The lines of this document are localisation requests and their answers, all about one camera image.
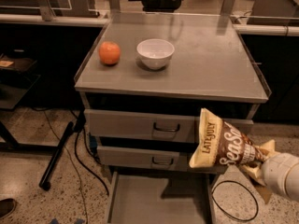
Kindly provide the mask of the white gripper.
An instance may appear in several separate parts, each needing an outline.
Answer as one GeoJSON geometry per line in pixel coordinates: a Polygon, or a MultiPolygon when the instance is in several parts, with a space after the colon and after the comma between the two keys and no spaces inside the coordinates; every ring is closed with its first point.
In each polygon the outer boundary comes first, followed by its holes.
{"type": "Polygon", "coordinates": [[[276,151],[276,141],[269,140],[262,145],[255,145],[257,148],[257,159],[267,160],[262,164],[250,163],[240,165],[240,170],[245,173],[263,198],[265,204],[268,204],[272,192],[282,197],[287,197],[285,181],[287,173],[291,169],[291,155],[276,151]]]}

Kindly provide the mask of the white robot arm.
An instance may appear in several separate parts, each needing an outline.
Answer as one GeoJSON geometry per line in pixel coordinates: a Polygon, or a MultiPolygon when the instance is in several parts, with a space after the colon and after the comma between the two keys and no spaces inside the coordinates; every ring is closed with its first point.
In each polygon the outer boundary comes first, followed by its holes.
{"type": "Polygon", "coordinates": [[[276,142],[245,144],[240,167],[266,202],[272,193],[299,202],[299,158],[275,151],[276,142]]]}

